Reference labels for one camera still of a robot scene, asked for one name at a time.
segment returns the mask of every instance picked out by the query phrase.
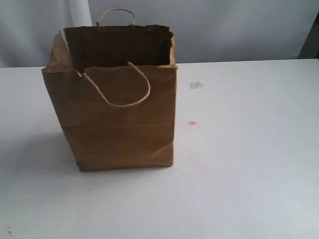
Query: gray smudge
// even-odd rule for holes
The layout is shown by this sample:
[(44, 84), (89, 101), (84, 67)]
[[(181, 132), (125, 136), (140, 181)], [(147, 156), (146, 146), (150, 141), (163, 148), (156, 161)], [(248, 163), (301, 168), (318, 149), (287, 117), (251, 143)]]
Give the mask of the gray smudge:
[(198, 89), (198, 88), (204, 88), (203, 83), (201, 83), (200, 81), (190, 83), (191, 90)]

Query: white table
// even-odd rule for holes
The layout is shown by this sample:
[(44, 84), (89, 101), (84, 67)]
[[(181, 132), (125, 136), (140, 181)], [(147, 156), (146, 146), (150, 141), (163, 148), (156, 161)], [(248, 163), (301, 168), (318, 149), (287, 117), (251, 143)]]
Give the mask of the white table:
[(89, 173), (40, 68), (0, 69), (0, 238), (318, 239), (319, 61), (180, 64), (174, 166)]

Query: white wall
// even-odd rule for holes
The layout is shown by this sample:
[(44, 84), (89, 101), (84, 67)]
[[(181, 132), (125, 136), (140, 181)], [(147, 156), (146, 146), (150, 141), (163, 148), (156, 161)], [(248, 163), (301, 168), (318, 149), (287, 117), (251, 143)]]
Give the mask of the white wall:
[[(92, 22), (124, 7), (138, 25), (170, 26), (177, 62), (297, 58), (319, 10), (319, 0), (89, 0)], [(107, 24), (131, 16), (111, 12)]]
[[(138, 25), (163, 24), (176, 36), (177, 62), (296, 58), (319, 0), (89, 0), (92, 21), (129, 8)], [(104, 25), (127, 25), (111, 12)], [(54, 35), (72, 25), (68, 0), (0, 0), (0, 67), (44, 66)]]
[(0, 67), (45, 66), (58, 30), (72, 26), (68, 0), (0, 0)]

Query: brown paper bag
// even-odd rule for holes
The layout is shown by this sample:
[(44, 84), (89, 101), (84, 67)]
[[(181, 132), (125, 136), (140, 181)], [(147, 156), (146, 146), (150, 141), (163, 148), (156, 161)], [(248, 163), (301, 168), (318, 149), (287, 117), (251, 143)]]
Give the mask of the brown paper bag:
[(165, 26), (100, 26), (100, 20), (96, 27), (64, 29), (70, 53), (59, 32), (42, 70), (78, 166), (171, 166), (173, 34)]

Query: bag handle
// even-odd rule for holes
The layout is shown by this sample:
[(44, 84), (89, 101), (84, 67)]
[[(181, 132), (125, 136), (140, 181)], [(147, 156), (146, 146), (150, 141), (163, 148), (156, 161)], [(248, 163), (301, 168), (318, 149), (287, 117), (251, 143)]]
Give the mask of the bag handle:
[(137, 68), (135, 65), (133, 65), (131, 62), (128, 62), (128, 66), (132, 66), (143, 78), (144, 80), (146, 81), (147, 85), (148, 85), (148, 92), (146, 93), (146, 95), (143, 96), (143, 98), (141, 98), (140, 100), (134, 102), (134, 103), (131, 103), (131, 104), (128, 104), (128, 105), (115, 105), (115, 104), (112, 104), (111, 102), (108, 101), (108, 99), (104, 96), (104, 94), (100, 91), (99, 87), (91, 80), (90, 77), (88, 77), (87, 74), (83, 73), (83, 76), (95, 87), (95, 89), (97, 90), (97, 92), (100, 94), (100, 96), (104, 99), (104, 101), (113, 106), (113, 107), (119, 107), (119, 108), (127, 108), (127, 107), (131, 107), (131, 106), (137, 106), (138, 104), (142, 103), (144, 100), (147, 99), (147, 97), (149, 97), (150, 95), (150, 92), (151, 92), (151, 86), (150, 86), (150, 82), (149, 80), (147, 79), (147, 77), (144, 75), (144, 73), (139, 69)]
[(100, 29), (100, 21), (102, 20), (102, 18), (104, 18), (104, 16), (105, 16), (108, 12), (118, 11), (118, 10), (127, 11), (127, 12), (129, 12), (130, 14), (133, 15), (134, 20), (133, 20), (133, 22), (131, 23), (132, 29), (133, 29), (134, 23), (135, 23), (135, 21), (136, 21), (136, 17), (135, 17), (135, 15), (134, 15), (134, 13), (132, 13), (130, 10), (125, 9), (125, 8), (112, 8), (112, 9), (109, 9), (109, 10), (105, 11), (105, 12), (102, 14), (102, 16), (98, 19), (98, 21), (96, 22), (96, 26), (97, 26), (97, 28), (98, 28), (98, 31), (99, 31), (99, 29)]

